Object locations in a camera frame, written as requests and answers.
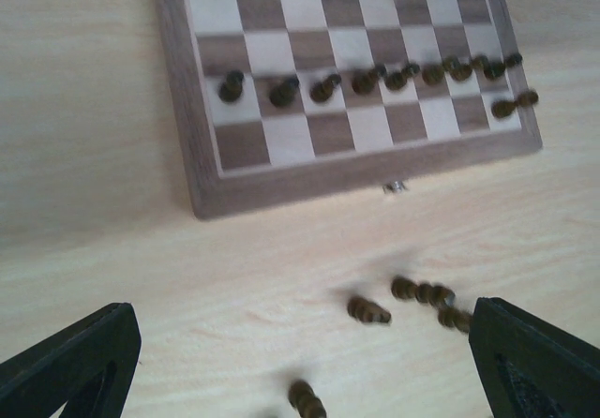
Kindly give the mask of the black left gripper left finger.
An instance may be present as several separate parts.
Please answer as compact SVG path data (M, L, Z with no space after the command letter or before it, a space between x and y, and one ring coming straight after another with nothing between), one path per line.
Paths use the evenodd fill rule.
M132 304L108 304L1 364L1 415L119 417L141 346Z

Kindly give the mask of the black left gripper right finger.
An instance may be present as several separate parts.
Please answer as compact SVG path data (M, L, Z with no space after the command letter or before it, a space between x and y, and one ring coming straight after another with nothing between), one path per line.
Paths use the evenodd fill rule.
M477 299L469 344L495 417L597 417L599 349L499 297Z

